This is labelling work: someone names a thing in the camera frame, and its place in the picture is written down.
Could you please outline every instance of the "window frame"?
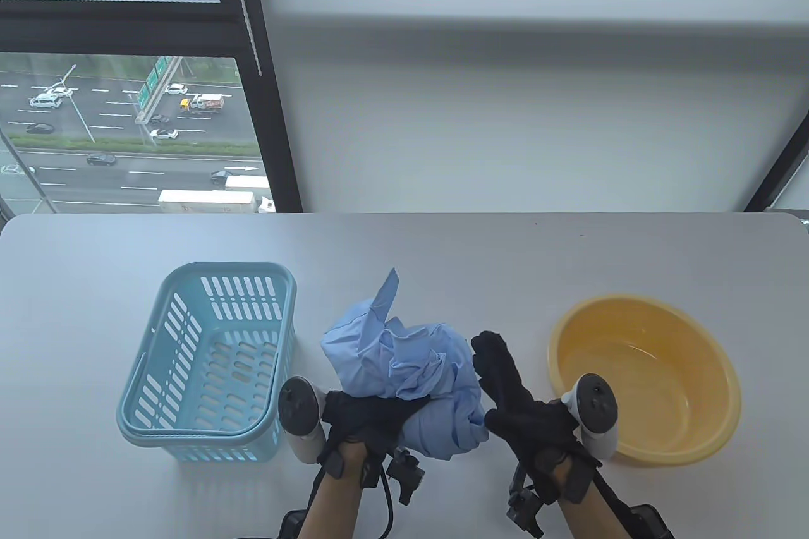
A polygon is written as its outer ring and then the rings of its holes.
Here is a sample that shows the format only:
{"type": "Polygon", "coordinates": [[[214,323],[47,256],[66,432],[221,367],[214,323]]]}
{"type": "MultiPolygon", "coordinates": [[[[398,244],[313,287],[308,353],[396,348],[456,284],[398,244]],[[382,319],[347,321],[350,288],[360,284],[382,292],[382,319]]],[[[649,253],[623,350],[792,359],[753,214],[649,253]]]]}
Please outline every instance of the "window frame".
{"type": "Polygon", "coordinates": [[[795,175],[809,155],[809,114],[789,138],[781,154],[756,189],[745,207],[745,212],[765,212],[781,195],[789,180],[795,175]]]}
{"type": "Polygon", "coordinates": [[[0,0],[0,22],[0,52],[232,57],[276,209],[303,212],[260,0],[0,0]]]}

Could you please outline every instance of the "light blue plastic basket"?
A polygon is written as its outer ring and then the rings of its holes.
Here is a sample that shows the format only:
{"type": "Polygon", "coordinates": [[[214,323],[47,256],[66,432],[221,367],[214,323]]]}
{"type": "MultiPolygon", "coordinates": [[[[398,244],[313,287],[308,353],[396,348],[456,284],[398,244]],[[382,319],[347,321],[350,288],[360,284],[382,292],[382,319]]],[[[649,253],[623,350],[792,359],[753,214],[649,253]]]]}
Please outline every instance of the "light blue plastic basket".
{"type": "Polygon", "coordinates": [[[170,273],[118,407],[124,438],[180,461],[268,461],[289,375],[295,279],[274,263],[170,273]]]}

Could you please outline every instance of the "forearm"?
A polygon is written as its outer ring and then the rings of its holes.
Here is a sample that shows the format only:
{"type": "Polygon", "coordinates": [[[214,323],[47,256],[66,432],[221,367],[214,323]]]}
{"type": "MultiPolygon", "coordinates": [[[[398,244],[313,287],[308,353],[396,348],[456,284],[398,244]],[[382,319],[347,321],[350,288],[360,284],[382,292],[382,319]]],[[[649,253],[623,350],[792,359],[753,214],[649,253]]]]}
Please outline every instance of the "forearm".
{"type": "Polygon", "coordinates": [[[298,539],[351,539],[362,496],[359,473],[365,458],[364,452],[362,447],[361,458],[353,453],[346,456],[343,452],[346,467],[342,478],[324,475],[298,539]]]}
{"type": "MultiPolygon", "coordinates": [[[[554,471],[561,486],[564,486],[569,470],[570,460],[566,459],[554,471]]],[[[630,539],[594,484],[590,484],[581,504],[572,504],[564,499],[559,499],[558,503],[575,539],[630,539]]]]}

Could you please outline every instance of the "street light pole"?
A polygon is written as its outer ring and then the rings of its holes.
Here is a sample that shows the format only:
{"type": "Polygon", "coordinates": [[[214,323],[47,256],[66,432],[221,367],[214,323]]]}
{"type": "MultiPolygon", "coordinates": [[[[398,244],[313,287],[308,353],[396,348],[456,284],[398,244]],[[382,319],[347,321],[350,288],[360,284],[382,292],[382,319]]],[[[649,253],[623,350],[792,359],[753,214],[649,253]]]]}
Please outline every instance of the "street light pole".
{"type": "Polygon", "coordinates": [[[92,134],[92,132],[90,132],[90,127],[87,126],[87,123],[84,121],[84,117],[82,115],[82,112],[80,112],[78,110],[78,106],[76,106],[76,102],[73,100],[73,95],[70,95],[67,98],[69,98],[69,100],[70,100],[70,105],[72,105],[73,109],[75,109],[76,115],[78,115],[78,119],[82,121],[82,124],[84,125],[84,130],[87,131],[87,136],[90,137],[90,141],[95,143],[95,139],[93,138],[93,134],[92,134]]]}
{"type": "MultiPolygon", "coordinates": [[[[67,80],[67,76],[69,76],[70,74],[73,73],[73,69],[75,69],[75,68],[76,68],[75,65],[71,65],[70,69],[67,70],[66,74],[64,74],[64,76],[62,76],[61,79],[59,80],[59,82],[61,82],[61,85],[64,86],[65,88],[68,88],[68,86],[64,81],[67,80]]],[[[84,121],[84,116],[82,115],[82,112],[80,112],[78,110],[78,105],[76,105],[76,102],[73,100],[73,95],[69,94],[67,98],[69,98],[69,100],[70,100],[70,105],[72,105],[73,109],[75,109],[76,115],[78,116],[78,119],[82,121],[82,124],[84,125],[84,130],[87,131],[87,136],[90,137],[90,141],[95,143],[95,139],[93,138],[93,134],[92,134],[92,132],[90,132],[90,127],[87,126],[87,123],[84,121]]]]}
{"type": "Polygon", "coordinates": [[[66,84],[66,83],[64,83],[64,81],[65,81],[65,80],[67,80],[67,76],[69,76],[70,74],[72,74],[72,73],[73,73],[73,69],[75,69],[75,68],[76,68],[76,66],[75,66],[75,65],[70,66],[70,69],[69,69],[69,70],[67,70],[67,73],[66,73],[66,74],[64,74],[64,76],[62,76],[62,77],[61,77],[61,85],[62,85],[62,86],[67,86],[67,84],[66,84]]]}

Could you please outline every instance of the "white car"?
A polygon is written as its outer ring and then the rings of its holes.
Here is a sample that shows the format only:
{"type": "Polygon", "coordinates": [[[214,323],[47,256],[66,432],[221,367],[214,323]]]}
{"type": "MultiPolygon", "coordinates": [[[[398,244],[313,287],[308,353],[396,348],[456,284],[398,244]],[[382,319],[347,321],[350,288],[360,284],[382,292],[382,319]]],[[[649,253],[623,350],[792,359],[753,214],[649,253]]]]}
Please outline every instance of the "white car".
{"type": "Polygon", "coordinates": [[[186,86],[186,85],[168,85],[168,86],[166,86],[166,94],[168,94],[168,95],[185,95],[185,94],[188,94],[188,86],[186,86]]]}
{"type": "Polygon", "coordinates": [[[176,130],[169,130],[167,128],[156,128],[149,133],[151,138],[177,138],[179,133],[176,130]]]}
{"type": "Polygon", "coordinates": [[[52,95],[49,92],[43,92],[43,94],[29,99],[28,104],[32,107],[56,108],[61,106],[61,97],[52,95]]]}
{"type": "MultiPolygon", "coordinates": [[[[35,174],[36,171],[33,166],[29,166],[28,170],[31,171],[31,174],[35,174]]],[[[17,174],[17,175],[25,175],[25,170],[19,164],[6,164],[5,166],[0,166],[0,174],[17,174]]]]}
{"type": "Polygon", "coordinates": [[[67,88],[67,86],[51,86],[46,90],[55,97],[72,97],[73,96],[73,89],[67,88]]]}

